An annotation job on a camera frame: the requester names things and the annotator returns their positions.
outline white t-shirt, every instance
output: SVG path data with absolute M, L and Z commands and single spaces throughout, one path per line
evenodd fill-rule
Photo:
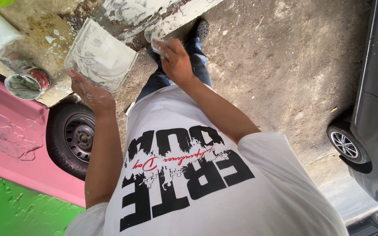
M 284 134 L 237 146 L 177 85 L 132 108 L 126 138 L 112 199 L 79 214 L 66 236 L 348 235 Z

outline gray car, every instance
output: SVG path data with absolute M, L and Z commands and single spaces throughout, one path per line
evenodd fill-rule
M 378 201 L 378 0 L 373 1 L 357 100 L 350 119 L 327 129 L 357 183 Z

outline left hand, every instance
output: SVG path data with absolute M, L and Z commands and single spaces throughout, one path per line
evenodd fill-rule
M 115 99 L 108 91 L 92 85 L 75 70 L 68 69 L 65 73 L 72 79 L 72 91 L 91 107 L 96 117 L 116 112 Z

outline paint can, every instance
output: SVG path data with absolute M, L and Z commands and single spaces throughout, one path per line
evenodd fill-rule
M 33 100 L 45 93 L 50 86 L 50 79 L 42 69 L 29 66 L 23 68 L 18 74 L 7 76 L 4 84 L 14 96 L 24 100 Z

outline crocs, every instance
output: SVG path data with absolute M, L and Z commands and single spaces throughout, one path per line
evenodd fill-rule
M 148 55 L 150 55 L 150 57 L 155 61 L 157 65 L 160 63 L 160 55 L 158 55 L 152 50 L 151 45 L 147 47 L 147 53 Z
M 210 32 L 210 24 L 208 21 L 202 19 L 195 26 L 195 37 L 198 37 L 201 43 L 205 42 L 207 39 L 208 33 Z

